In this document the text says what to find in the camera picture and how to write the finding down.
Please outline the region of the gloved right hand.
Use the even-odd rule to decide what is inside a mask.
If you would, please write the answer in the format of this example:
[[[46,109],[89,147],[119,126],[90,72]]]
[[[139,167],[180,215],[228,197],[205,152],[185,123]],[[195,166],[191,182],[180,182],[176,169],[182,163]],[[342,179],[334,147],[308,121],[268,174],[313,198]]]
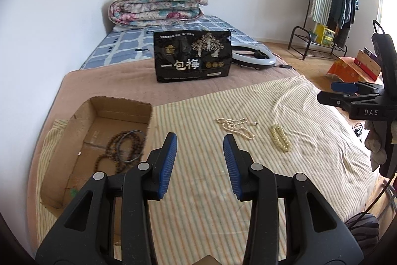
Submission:
[[[375,127],[372,121],[365,122],[365,129],[368,130],[367,137],[365,139],[365,147],[371,152],[371,168],[374,172],[380,165],[385,164],[387,155],[384,147],[382,146],[382,140],[375,131]]]

